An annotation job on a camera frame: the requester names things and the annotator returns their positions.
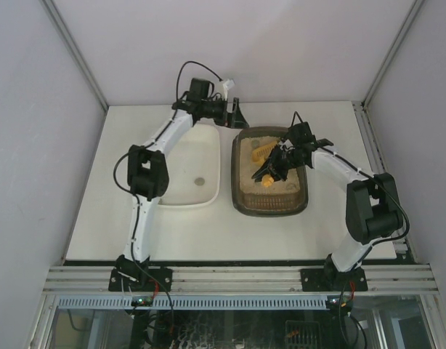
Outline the yellow plastic litter scoop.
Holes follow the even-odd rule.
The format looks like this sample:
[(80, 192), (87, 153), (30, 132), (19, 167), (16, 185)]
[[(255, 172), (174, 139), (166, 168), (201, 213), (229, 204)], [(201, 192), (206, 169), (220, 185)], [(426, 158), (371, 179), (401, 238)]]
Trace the yellow plastic litter scoop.
[[(258, 169), (259, 169), (260, 166), (264, 163), (264, 161), (267, 158), (272, 157), (272, 155), (274, 153), (273, 149), (275, 148), (276, 145), (278, 145), (278, 142), (273, 141), (273, 142), (270, 142), (266, 145), (260, 146), (260, 147), (256, 148), (255, 150), (253, 150), (252, 154), (251, 154), (252, 163), (257, 165)], [(265, 188), (268, 188), (268, 187), (272, 186), (275, 182), (273, 181), (273, 179), (271, 177), (266, 175), (263, 177), (263, 180), (260, 183)]]

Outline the dark translucent litter box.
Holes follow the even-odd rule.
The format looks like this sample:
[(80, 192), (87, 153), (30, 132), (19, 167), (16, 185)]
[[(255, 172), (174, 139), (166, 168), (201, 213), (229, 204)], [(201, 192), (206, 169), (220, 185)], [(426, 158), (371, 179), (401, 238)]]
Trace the dark translucent litter box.
[[(231, 190), (233, 206), (242, 214), (254, 217), (282, 217), (298, 214), (307, 208), (308, 185), (304, 167), (291, 169), (286, 181), (265, 188), (251, 179), (258, 166), (251, 154), (256, 148), (276, 141), (287, 133), (285, 127), (251, 127), (242, 130), (232, 142)], [(254, 138), (260, 143), (253, 143)], [(296, 190), (287, 190), (294, 184)]]

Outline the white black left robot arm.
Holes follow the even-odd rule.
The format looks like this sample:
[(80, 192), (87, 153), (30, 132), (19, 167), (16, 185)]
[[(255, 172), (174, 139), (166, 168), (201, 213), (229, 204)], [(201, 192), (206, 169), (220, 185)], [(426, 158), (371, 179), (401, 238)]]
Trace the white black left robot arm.
[(171, 116), (161, 128), (143, 145), (132, 145), (114, 166), (117, 172), (120, 163), (127, 160), (126, 187), (114, 183), (133, 200), (131, 224), (123, 254), (115, 268), (122, 276), (132, 281), (147, 280), (147, 261), (150, 258), (150, 230), (155, 208), (169, 186), (169, 171), (166, 158), (174, 146), (201, 119), (210, 119), (215, 125), (230, 129), (245, 129), (248, 122), (234, 98), (228, 109), (228, 92), (235, 85), (232, 79), (221, 79), (216, 84), (216, 96), (209, 93), (211, 82), (193, 78), (190, 88), (173, 103)]

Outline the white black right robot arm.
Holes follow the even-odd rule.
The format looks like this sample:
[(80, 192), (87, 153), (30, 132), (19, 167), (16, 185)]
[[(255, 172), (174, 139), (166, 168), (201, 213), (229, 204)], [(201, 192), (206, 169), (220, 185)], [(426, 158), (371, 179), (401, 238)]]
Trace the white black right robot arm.
[(316, 138), (306, 121), (288, 128), (251, 178), (270, 186), (287, 180), (288, 172), (301, 166), (322, 172), (346, 194), (347, 234), (323, 267), (329, 284), (353, 278), (375, 246), (395, 240), (395, 231), (409, 232), (393, 176), (365, 173), (340, 155), (330, 140)]

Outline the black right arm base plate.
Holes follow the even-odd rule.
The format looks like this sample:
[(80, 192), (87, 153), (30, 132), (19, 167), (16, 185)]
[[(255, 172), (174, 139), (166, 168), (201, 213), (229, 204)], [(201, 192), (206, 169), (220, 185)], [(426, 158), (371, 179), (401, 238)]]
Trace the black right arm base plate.
[(303, 268), (300, 270), (300, 276), (304, 292), (340, 292), (344, 286), (347, 291), (351, 291), (352, 286), (358, 292), (368, 291), (365, 271), (362, 268), (345, 273), (333, 272), (329, 276), (323, 268)]

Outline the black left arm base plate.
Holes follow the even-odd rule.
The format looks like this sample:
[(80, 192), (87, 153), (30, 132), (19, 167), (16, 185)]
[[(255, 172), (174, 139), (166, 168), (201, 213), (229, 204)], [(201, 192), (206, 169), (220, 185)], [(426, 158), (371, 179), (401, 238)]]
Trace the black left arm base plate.
[(108, 290), (110, 292), (159, 292), (171, 290), (173, 271), (170, 268), (153, 268), (147, 271), (150, 276), (139, 270), (122, 271), (114, 268), (111, 271)]

